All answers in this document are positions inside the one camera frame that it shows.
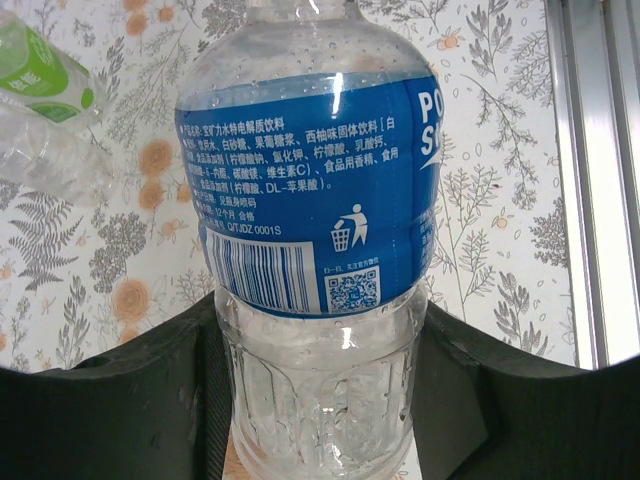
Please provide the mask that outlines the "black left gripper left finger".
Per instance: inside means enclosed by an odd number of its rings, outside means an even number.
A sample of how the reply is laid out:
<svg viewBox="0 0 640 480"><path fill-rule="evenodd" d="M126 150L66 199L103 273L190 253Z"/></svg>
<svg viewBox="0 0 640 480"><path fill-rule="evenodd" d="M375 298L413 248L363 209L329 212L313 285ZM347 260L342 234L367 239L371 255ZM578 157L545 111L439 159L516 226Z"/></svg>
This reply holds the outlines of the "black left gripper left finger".
<svg viewBox="0 0 640 480"><path fill-rule="evenodd" d="M70 370L1 371L4 479L220 479L232 395L207 295Z"/></svg>

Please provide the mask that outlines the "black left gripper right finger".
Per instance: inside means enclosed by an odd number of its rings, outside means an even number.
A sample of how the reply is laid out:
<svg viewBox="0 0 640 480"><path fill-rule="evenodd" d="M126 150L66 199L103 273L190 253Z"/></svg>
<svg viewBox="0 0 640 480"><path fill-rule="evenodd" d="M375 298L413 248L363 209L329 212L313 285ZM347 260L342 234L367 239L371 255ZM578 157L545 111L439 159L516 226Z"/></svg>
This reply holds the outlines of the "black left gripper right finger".
<svg viewBox="0 0 640 480"><path fill-rule="evenodd" d="M582 370L430 304L412 400L425 479L636 479L639 360Z"/></svg>

